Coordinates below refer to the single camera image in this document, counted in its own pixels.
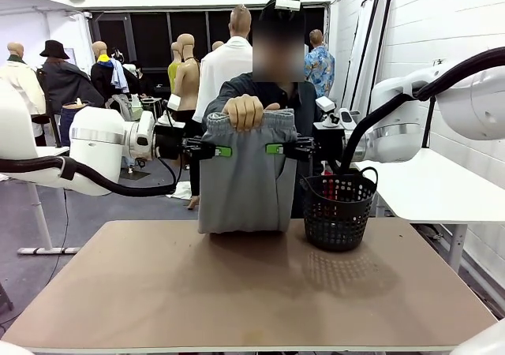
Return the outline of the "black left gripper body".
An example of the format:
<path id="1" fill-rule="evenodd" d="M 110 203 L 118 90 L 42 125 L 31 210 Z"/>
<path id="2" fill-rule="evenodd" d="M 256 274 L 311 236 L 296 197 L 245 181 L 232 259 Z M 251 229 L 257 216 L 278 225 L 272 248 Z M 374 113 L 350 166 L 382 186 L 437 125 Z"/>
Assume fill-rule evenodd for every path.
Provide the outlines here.
<path id="1" fill-rule="evenodd" d="M 159 159 L 176 160 L 183 152 L 183 137 L 168 134 L 155 135 L 155 155 Z"/>

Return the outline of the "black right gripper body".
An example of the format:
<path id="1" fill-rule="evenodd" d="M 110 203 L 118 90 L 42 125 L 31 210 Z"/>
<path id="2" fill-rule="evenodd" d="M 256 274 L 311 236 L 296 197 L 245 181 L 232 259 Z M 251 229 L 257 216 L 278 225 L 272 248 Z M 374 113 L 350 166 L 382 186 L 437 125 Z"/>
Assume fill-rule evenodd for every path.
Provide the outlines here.
<path id="1" fill-rule="evenodd" d="M 313 130 L 313 139 L 316 146 L 315 155 L 319 160 L 341 161 L 345 146 L 344 129 L 315 128 Z"/>

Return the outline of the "grey training pants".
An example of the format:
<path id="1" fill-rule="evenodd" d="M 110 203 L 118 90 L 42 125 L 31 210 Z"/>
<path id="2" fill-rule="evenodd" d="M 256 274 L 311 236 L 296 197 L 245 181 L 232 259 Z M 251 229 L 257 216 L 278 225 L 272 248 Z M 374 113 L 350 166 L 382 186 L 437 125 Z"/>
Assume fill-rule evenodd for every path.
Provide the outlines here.
<path id="1" fill-rule="evenodd" d="M 203 141 L 231 148 L 231 157 L 200 162 L 199 232 L 287 231 L 297 162 L 268 155 L 265 146 L 296 139 L 291 109 L 265 111 L 261 124 L 248 131 L 205 132 Z"/>

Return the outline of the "bare mannequin with black pants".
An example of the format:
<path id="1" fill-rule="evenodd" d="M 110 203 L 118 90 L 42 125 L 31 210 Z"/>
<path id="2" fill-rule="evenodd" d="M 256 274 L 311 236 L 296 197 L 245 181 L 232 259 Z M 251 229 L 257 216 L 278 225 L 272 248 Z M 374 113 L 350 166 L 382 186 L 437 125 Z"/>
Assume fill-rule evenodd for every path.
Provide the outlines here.
<path id="1" fill-rule="evenodd" d="M 174 94 L 181 98 L 176 120 L 185 123 L 185 137 L 194 138 L 201 132 L 200 123 L 193 120 L 200 85 L 200 63 L 193 54 L 195 39 L 191 34 L 181 34 L 177 43 L 183 62 L 177 68 L 174 79 Z M 192 210 L 200 202 L 200 163 L 192 156 L 189 157 L 189 180 L 192 195 L 187 208 Z"/>

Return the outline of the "person's right hand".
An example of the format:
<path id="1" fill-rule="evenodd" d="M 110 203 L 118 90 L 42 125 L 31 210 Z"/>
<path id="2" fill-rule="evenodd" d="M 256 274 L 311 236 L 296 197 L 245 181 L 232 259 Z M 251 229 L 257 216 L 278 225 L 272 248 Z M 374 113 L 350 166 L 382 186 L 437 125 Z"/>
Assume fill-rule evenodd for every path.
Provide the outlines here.
<path id="1" fill-rule="evenodd" d="M 279 109 L 278 103 L 264 107 L 256 96 L 244 94 L 229 99 L 224 105 L 223 113 L 229 116 L 230 124 L 237 131 L 248 131 L 261 124 L 266 110 Z"/>

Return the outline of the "white cloth on floor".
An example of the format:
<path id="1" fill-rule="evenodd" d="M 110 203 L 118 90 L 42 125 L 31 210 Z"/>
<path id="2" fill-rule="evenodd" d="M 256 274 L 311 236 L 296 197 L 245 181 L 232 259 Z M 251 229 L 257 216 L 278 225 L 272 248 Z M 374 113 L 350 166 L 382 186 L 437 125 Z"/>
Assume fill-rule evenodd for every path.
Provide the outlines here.
<path id="1" fill-rule="evenodd" d="M 176 189 L 171 194 L 166 195 L 168 198 L 175 198 L 179 200 L 191 200 L 192 191 L 191 184 L 189 181 L 179 181 L 176 185 Z"/>

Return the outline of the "person in dark shirt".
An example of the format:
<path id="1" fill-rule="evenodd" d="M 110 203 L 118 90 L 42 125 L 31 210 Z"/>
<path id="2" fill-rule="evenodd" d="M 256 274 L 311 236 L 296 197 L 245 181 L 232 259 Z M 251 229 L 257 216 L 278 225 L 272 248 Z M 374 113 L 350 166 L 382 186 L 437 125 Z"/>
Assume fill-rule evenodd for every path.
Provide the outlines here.
<path id="1" fill-rule="evenodd" d="M 294 111 L 297 133 L 311 136 L 321 113 L 315 87 L 304 76 L 304 34 L 305 30 L 271 30 L 258 19 L 253 29 L 252 50 L 256 59 L 252 71 L 225 82 L 218 96 L 256 96 L 264 107 L 278 103 L 280 109 Z"/>

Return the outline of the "grey hanging garment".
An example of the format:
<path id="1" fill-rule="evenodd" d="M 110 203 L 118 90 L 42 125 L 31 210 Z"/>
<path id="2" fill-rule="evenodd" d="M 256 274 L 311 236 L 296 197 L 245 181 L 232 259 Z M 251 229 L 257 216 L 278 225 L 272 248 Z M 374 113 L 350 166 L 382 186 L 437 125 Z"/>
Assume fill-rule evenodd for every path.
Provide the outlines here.
<path id="1" fill-rule="evenodd" d="M 131 102 L 124 94 L 112 95 L 106 102 L 107 109 L 116 110 L 125 121 L 133 120 L 133 111 Z"/>

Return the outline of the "mannequin in white shirt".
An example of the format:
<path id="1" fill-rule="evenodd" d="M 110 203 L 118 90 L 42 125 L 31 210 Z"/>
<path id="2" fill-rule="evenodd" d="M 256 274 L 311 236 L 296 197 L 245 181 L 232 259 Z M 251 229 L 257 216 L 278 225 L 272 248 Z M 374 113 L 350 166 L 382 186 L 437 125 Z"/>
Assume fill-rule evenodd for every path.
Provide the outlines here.
<path id="1" fill-rule="evenodd" d="M 208 104 L 218 95 L 222 85 L 253 69 L 253 48 L 248 37 L 252 23 L 249 9 L 235 6 L 230 13 L 230 38 L 207 54 L 200 63 L 200 85 L 193 120 L 201 123 Z"/>

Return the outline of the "mannequin in yellow top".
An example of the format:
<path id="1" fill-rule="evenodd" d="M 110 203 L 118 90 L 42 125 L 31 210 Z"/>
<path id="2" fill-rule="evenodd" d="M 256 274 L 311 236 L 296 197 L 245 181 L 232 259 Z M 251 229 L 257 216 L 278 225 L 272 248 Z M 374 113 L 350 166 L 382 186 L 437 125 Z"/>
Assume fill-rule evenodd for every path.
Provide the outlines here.
<path id="1" fill-rule="evenodd" d="M 174 92 L 174 82 L 175 82 L 175 78 L 177 76 L 177 70 L 178 70 L 178 67 L 183 63 L 183 57 L 182 57 L 182 47 L 179 42 L 173 42 L 171 44 L 170 48 L 172 50 L 173 59 L 167 68 L 167 73 L 168 73 L 169 82 L 170 82 L 170 92 L 173 93 Z"/>

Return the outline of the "man in blue floral shirt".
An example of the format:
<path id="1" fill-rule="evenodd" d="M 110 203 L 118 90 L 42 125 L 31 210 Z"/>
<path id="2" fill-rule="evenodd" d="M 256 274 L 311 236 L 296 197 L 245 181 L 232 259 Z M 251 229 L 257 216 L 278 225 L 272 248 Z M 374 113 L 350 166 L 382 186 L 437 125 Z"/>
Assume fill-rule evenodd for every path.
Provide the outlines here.
<path id="1" fill-rule="evenodd" d="M 321 30 L 312 30 L 309 41 L 312 50 L 305 56 L 305 79 L 314 85 L 317 97 L 328 97 L 335 81 L 335 58 L 324 46 Z"/>

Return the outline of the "black-framed white panel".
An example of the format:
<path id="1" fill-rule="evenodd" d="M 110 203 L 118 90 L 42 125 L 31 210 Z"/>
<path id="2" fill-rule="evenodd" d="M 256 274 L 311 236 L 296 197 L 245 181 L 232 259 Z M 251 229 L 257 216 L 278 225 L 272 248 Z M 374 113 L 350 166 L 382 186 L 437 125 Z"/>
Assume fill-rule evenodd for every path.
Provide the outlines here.
<path id="1" fill-rule="evenodd" d="M 358 10 L 356 30 L 342 94 L 342 107 L 360 111 L 363 88 L 372 59 L 379 0 L 364 0 Z"/>
<path id="2" fill-rule="evenodd" d="M 379 71 L 390 8 L 391 0 L 372 0 L 354 96 L 360 118 L 364 118 L 372 110 L 372 89 Z"/>

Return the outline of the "black perforated plastic basket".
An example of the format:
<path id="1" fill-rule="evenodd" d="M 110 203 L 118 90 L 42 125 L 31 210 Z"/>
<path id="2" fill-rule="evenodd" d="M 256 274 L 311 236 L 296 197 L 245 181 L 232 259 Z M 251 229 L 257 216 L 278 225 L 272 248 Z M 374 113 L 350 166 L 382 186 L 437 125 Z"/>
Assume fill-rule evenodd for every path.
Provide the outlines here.
<path id="1" fill-rule="evenodd" d="M 378 174 L 373 167 L 333 174 L 335 211 L 327 209 L 323 175 L 302 179 L 305 236 L 310 244 L 329 252 L 347 252 L 361 244 L 378 184 L 376 178 L 365 176 L 368 171 Z"/>

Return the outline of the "mannequin with yellow scarf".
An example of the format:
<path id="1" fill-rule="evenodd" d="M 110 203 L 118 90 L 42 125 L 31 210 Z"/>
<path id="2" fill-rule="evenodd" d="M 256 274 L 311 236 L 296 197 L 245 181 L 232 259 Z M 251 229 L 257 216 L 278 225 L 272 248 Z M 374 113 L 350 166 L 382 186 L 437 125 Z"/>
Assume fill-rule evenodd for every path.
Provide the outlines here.
<path id="1" fill-rule="evenodd" d="M 120 61 L 110 57 L 103 41 L 92 44 L 95 64 L 91 68 L 91 80 L 106 103 L 113 95 L 128 95 L 129 84 Z"/>

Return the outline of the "headless mannequin in jeans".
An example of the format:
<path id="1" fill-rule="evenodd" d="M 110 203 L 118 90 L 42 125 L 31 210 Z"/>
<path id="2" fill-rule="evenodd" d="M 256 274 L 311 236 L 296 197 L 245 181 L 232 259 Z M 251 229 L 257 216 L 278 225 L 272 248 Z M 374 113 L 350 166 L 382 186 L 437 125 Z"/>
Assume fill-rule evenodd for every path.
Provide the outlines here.
<path id="1" fill-rule="evenodd" d="M 76 101 L 75 103 L 70 103 L 62 106 L 59 115 L 60 117 L 59 133 L 62 146 L 64 147 L 70 146 L 70 139 L 69 139 L 70 126 L 73 123 L 73 119 L 76 113 L 78 113 L 80 110 L 84 109 L 87 106 L 88 104 L 86 102 L 81 102 L 80 100 Z"/>

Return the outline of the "white side table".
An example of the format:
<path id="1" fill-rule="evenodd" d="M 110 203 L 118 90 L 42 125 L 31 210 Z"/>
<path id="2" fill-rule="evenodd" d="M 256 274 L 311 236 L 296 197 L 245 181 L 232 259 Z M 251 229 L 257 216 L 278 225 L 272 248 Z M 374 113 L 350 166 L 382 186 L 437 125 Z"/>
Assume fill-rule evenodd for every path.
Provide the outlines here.
<path id="1" fill-rule="evenodd" d="M 379 175 L 376 216 L 386 210 L 416 224 L 454 227 L 448 263 L 459 269 L 468 226 L 505 223 L 505 190 L 437 152 L 423 148 L 403 163 L 364 161 Z"/>

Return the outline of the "black cap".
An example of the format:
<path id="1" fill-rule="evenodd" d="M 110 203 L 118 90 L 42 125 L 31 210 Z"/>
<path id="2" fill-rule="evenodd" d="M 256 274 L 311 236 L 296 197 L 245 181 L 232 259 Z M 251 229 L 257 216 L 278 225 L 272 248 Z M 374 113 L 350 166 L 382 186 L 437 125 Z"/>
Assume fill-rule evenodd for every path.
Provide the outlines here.
<path id="1" fill-rule="evenodd" d="M 259 22 L 273 30 L 283 28 L 289 31 L 303 31 L 305 29 L 305 10 L 303 5 L 299 11 L 275 9 L 275 0 L 270 0 L 261 10 Z"/>

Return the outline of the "white table with T-foot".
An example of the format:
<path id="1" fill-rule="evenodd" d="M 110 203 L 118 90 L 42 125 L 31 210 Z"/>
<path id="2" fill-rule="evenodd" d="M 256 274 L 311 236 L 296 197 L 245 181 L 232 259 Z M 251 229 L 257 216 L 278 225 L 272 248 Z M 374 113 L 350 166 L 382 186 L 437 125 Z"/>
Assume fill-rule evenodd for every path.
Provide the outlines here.
<path id="1" fill-rule="evenodd" d="M 28 147 L 23 149 L 17 145 L 0 144 L 0 174 L 5 174 L 10 178 L 26 181 L 28 183 L 28 191 L 31 197 L 32 206 L 35 208 L 37 228 L 43 245 L 37 248 L 19 248 L 17 253 L 20 255 L 75 255 L 79 252 L 80 247 L 67 247 L 62 244 L 60 247 L 54 247 L 51 241 L 51 236 L 47 228 L 47 222 L 44 216 L 43 208 L 39 200 L 39 195 L 36 190 L 36 185 L 45 185 L 51 188 L 61 188 L 57 181 L 56 173 L 44 170 L 35 170 L 28 166 L 5 166 L 4 162 L 11 164 L 20 161 L 28 161 L 32 164 L 32 159 L 38 161 L 49 157 L 59 158 L 69 151 L 68 146 L 63 147 L 40 147 L 29 143 Z"/>

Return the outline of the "black bucket hat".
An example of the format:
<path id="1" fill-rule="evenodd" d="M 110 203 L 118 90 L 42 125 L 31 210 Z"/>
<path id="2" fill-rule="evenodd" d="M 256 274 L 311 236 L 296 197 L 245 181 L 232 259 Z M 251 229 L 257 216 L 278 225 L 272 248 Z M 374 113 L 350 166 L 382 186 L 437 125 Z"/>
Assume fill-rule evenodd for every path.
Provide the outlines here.
<path id="1" fill-rule="evenodd" d="M 64 61 L 69 59 L 69 55 L 65 52 L 63 45 L 52 39 L 45 42 L 44 49 L 39 55 L 45 58 L 63 59 Z"/>

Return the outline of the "mannequin in cream jacket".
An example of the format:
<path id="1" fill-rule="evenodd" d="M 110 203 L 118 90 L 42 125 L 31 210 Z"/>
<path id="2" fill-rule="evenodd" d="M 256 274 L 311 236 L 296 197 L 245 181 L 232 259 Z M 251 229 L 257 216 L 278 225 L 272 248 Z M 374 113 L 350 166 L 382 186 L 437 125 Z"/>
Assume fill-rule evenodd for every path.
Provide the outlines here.
<path id="1" fill-rule="evenodd" d="M 20 43 L 8 43 L 9 57 L 0 66 L 0 78 L 9 83 L 23 98 L 30 114 L 41 115 L 47 112 L 43 89 L 36 72 L 24 62 L 24 47 Z"/>

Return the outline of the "black stand leg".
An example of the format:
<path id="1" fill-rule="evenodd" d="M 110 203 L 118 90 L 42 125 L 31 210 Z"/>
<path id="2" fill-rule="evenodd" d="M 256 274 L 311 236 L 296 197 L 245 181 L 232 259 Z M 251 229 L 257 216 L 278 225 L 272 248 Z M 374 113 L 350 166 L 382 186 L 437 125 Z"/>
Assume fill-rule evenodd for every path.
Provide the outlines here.
<path id="1" fill-rule="evenodd" d="M 13 302 L 9 298 L 3 285 L 0 283 L 0 308 L 6 306 L 10 311 L 13 311 Z"/>

